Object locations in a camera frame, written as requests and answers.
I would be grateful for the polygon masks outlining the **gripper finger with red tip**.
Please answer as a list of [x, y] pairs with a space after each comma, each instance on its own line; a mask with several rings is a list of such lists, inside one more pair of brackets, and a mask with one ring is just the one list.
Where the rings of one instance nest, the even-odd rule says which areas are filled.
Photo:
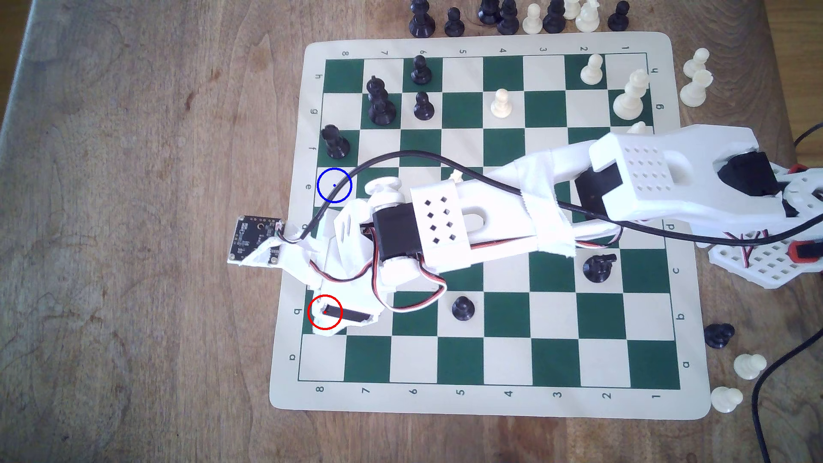
[[320, 289], [312, 292], [313, 332], [340, 332], [363, 327], [378, 320], [384, 305], [370, 289]]
[[319, 290], [323, 283], [334, 283], [332, 276], [322, 269], [309, 255], [306, 255], [304, 270], [304, 284], [307, 291]]

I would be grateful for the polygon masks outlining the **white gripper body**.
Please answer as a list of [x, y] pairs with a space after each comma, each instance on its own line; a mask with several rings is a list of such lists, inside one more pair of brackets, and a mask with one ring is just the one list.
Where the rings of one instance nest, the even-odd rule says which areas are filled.
[[328, 239], [323, 264], [324, 279], [348, 283], [364, 276], [372, 265], [374, 243], [361, 230], [370, 223], [372, 208], [367, 200], [356, 198], [340, 211], [328, 209], [322, 218], [322, 239]]

